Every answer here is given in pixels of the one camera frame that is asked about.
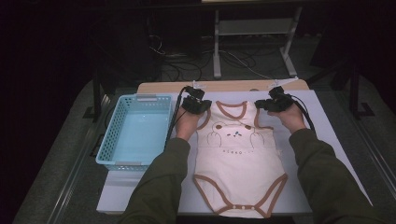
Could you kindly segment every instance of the floor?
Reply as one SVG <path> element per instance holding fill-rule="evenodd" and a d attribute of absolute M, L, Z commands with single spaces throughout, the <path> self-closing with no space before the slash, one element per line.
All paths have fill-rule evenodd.
<path fill-rule="evenodd" d="M 287 78 L 287 70 L 278 48 L 284 36 L 251 36 L 220 40 L 222 80 Z M 308 79 L 322 68 L 311 66 L 319 36 L 297 36 L 290 57 L 298 77 Z M 214 80 L 210 37 L 203 38 L 201 57 L 168 53 L 161 81 Z M 348 111 L 348 85 L 341 91 L 330 87 L 334 74 L 310 85 L 322 103 L 337 137 L 365 187 L 375 209 L 389 223 L 396 223 L 396 196 L 391 180 L 396 172 L 396 117 L 381 101 L 375 86 L 361 78 L 360 102 L 374 111 L 372 117 L 353 118 Z M 81 90 L 64 122 L 35 183 L 26 196 L 14 223 L 115 223 L 117 216 L 98 213 L 96 205 L 107 170 L 98 165 L 92 154 L 99 135 L 106 130 L 111 105 L 117 96 L 135 92 L 119 89 L 103 100 L 103 113 L 95 123 L 84 119 L 92 102 L 92 82 Z M 386 167 L 376 162 L 382 156 Z M 293 217 L 295 223 L 313 223 L 310 215 Z"/>

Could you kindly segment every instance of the brown trim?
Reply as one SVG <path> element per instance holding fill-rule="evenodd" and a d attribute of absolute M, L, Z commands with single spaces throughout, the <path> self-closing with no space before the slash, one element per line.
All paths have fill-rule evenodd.
<path fill-rule="evenodd" d="M 263 126 L 263 127 L 260 126 L 260 124 L 259 124 L 259 115 L 260 115 L 260 109 L 258 108 L 257 112 L 256 112 L 256 116 L 254 117 L 254 126 L 256 128 L 258 128 L 258 129 L 271 129 L 271 130 L 273 130 L 274 127 L 271 127 L 271 126 Z"/>
<path fill-rule="evenodd" d="M 216 105 L 218 106 L 218 108 L 221 111 L 221 113 L 223 113 L 225 116 L 227 116 L 228 118 L 231 118 L 231 119 L 241 119 L 242 117 L 244 117 L 245 114 L 247 113 L 247 108 L 248 108 L 247 103 L 248 103 L 248 101 L 244 101 L 244 102 L 242 102 L 241 104 L 238 104 L 238 105 L 228 105 L 228 104 L 224 104 L 223 102 L 216 101 Z M 225 111 L 224 108 L 223 108 L 224 106 L 225 107 L 239 107 L 239 106 L 242 106 L 243 107 L 242 108 L 242 113 L 239 116 L 235 117 L 235 116 L 231 115 L 230 113 L 228 113 L 227 111 Z"/>
<path fill-rule="evenodd" d="M 215 211 L 212 207 L 212 205 L 210 204 L 209 200 L 206 197 L 206 194 L 204 192 L 204 190 L 201 188 L 201 186 L 198 184 L 197 179 L 201 179 L 204 181 L 207 181 L 208 183 L 210 183 L 213 187 L 215 187 L 215 189 L 218 191 L 218 193 L 221 196 L 221 199 L 224 201 L 224 203 L 226 204 L 226 206 L 220 208 L 218 211 Z M 226 198 L 224 192 L 220 189 L 219 185 L 211 178 L 206 177 L 204 175 L 194 175 L 194 183 L 195 186 L 198 188 L 199 192 L 201 193 L 202 197 L 204 198 L 204 201 L 206 202 L 206 204 L 210 207 L 210 209 L 212 209 L 212 211 L 214 211 L 217 214 L 221 214 L 223 212 L 226 212 L 228 210 L 231 209 L 244 209 L 244 210 L 255 210 L 256 212 L 258 212 L 260 215 L 262 215 L 263 217 L 270 217 L 272 214 L 272 211 L 275 207 L 276 201 L 279 198 L 280 193 L 282 192 L 282 189 L 285 187 L 286 181 L 288 179 L 288 175 L 283 174 L 282 176 L 278 177 L 274 183 L 271 185 L 271 187 L 267 190 L 267 192 L 265 193 L 264 197 L 259 200 L 258 203 L 256 203 L 255 205 L 247 205 L 247 204 L 232 204 L 230 201 L 228 201 L 228 199 Z M 274 198 L 272 199 L 272 201 L 270 202 L 270 205 L 268 207 L 268 211 L 264 212 L 261 209 L 261 206 L 268 200 L 268 198 L 270 197 L 271 193 L 273 192 L 273 190 L 275 189 L 275 187 L 277 185 L 279 185 L 279 188 L 277 189 Z"/>
<path fill-rule="evenodd" d="M 275 203 L 277 201 L 277 198 L 280 195 L 280 192 L 282 191 L 282 189 L 285 187 L 286 184 L 286 180 L 288 179 L 288 175 L 283 174 L 282 176 L 278 177 L 274 183 L 271 185 L 271 187 L 267 190 L 267 192 L 265 193 L 264 197 L 258 202 L 256 203 L 254 206 L 257 207 L 257 212 L 259 212 L 260 214 L 262 214 L 263 217 L 270 217 L 272 210 L 274 209 Z M 276 185 L 278 185 L 280 183 L 279 188 L 276 191 L 276 194 L 274 195 L 274 198 L 272 199 L 270 206 L 268 207 L 268 211 L 267 213 L 265 213 L 264 211 L 262 211 L 262 209 L 260 209 L 260 207 L 268 200 L 268 197 L 271 195 L 272 191 L 274 190 L 274 188 L 276 187 Z"/>
<path fill-rule="evenodd" d="M 206 124 L 209 122 L 211 116 L 212 116 L 212 112 L 210 111 L 210 107 L 209 107 L 209 108 L 206 110 L 206 118 L 205 118 L 204 123 L 202 123 L 202 124 L 197 128 L 197 130 L 203 129 L 203 128 L 206 126 Z"/>
<path fill-rule="evenodd" d="M 224 208 L 220 208 L 219 211 L 215 211 L 213 209 L 212 205 L 210 204 L 209 200 L 206 197 L 206 194 L 205 194 L 204 190 L 198 184 L 197 179 L 201 179 L 201 180 L 207 181 L 209 184 L 211 184 L 211 185 L 213 185 L 213 187 L 215 187 L 215 189 L 218 191 L 219 195 L 221 196 L 221 199 L 224 201 L 225 204 L 227 204 L 224 208 L 229 208 L 229 207 L 233 208 L 233 204 L 230 203 L 230 201 L 227 200 L 227 198 L 225 197 L 224 192 L 220 189 L 219 185 L 214 180 L 212 180 L 211 178 L 206 177 L 204 175 L 194 175 L 194 183 L 197 186 L 198 190 L 200 191 L 200 193 L 201 193 L 202 197 L 204 198 L 206 204 L 212 209 L 212 211 L 214 211 L 217 214 L 220 214 L 219 211 L 221 211 Z"/>

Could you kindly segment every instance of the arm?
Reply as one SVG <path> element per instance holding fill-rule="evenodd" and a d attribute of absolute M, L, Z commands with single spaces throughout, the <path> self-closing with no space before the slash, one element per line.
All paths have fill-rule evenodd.
<path fill-rule="evenodd" d="M 296 105 L 277 116 L 290 130 L 298 178 L 312 208 L 315 223 L 384 223 L 332 147 L 306 129 Z"/>
<path fill-rule="evenodd" d="M 179 109 L 179 116 L 184 112 Z M 177 137 L 170 139 L 164 152 L 147 169 L 134 189 L 119 223 L 175 223 L 181 182 L 187 175 L 188 140 L 200 117 L 184 114 L 177 122 Z"/>

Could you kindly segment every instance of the metal stand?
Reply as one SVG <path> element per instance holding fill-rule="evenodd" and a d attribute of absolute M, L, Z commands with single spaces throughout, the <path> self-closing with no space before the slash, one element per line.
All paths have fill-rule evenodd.
<path fill-rule="evenodd" d="M 97 71 L 93 72 L 92 76 L 92 85 L 93 85 L 93 113 L 92 106 L 88 107 L 84 113 L 84 119 L 93 119 L 92 122 L 96 122 L 99 119 L 99 116 L 102 112 L 101 105 L 101 93 L 100 93 L 100 81 Z"/>
<path fill-rule="evenodd" d="M 283 62 L 288 69 L 290 77 L 297 77 L 297 72 L 291 62 L 289 50 L 294 37 L 298 21 L 302 12 L 302 7 L 297 7 L 293 18 L 268 19 L 268 20 L 243 20 L 243 21 L 220 21 L 219 11 L 215 16 L 215 50 L 213 53 L 214 78 L 221 78 L 219 61 L 219 36 L 220 35 L 288 35 L 284 47 L 280 48 Z"/>
<path fill-rule="evenodd" d="M 339 62 L 333 64 L 332 66 L 330 66 L 330 67 L 324 69 L 323 71 L 317 73 L 316 75 L 310 77 L 305 82 L 309 86 L 312 83 L 320 80 L 321 78 L 326 77 L 330 73 L 339 71 L 341 68 L 345 67 L 348 62 L 349 62 L 349 59 L 347 57 L 345 57 L 344 59 L 340 60 Z"/>
<path fill-rule="evenodd" d="M 350 78 L 350 94 L 349 94 L 349 110 L 356 119 L 361 119 L 361 116 L 374 116 L 373 110 L 367 103 L 361 103 L 363 111 L 359 111 L 359 69 L 353 65 L 353 71 Z"/>

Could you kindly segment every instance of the white platform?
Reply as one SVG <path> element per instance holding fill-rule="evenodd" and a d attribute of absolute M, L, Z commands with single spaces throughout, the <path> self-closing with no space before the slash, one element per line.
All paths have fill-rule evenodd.
<path fill-rule="evenodd" d="M 315 95 L 314 91 L 286 91 L 302 99 L 308 108 L 308 112 L 315 124 L 317 135 L 333 146 L 337 158 L 344 163 L 352 175 L 357 180 L 361 191 L 367 194 L 361 185 L 355 171 L 353 170 L 347 156 L 342 149 L 322 106 Z M 269 98 L 268 91 L 240 91 L 240 92 L 208 92 L 204 99 L 212 101 L 222 101 L 228 104 L 239 104 L 243 101 L 255 102 L 256 100 Z M 297 165 L 294 159 L 294 152 L 289 143 L 290 132 L 283 127 L 278 118 L 270 117 L 266 111 L 261 110 L 260 124 L 274 127 L 274 136 L 276 146 L 282 149 L 281 160 L 289 179 L 285 188 L 279 196 L 276 206 L 273 210 L 273 216 L 276 215 L 297 215 L 310 213 L 311 209 L 304 196 L 297 179 Z M 192 136 L 190 140 L 191 151 L 189 155 L 189 172 L 182 183 L 182 195 L 180 199 L 180 214 L 211 215 L 213 212 L 205 204 L 198 189 L 192 182 L 192 175 L 195 167 L 195 157 L 197 153 L 197 136 Z M 109 172 L 104 185 L 102 195 L 97 206 L 97 211 L 107 214 L 121 214 L 125 210 L 129 198 L 137 185 L 142 173 L 132 172 Z"/>

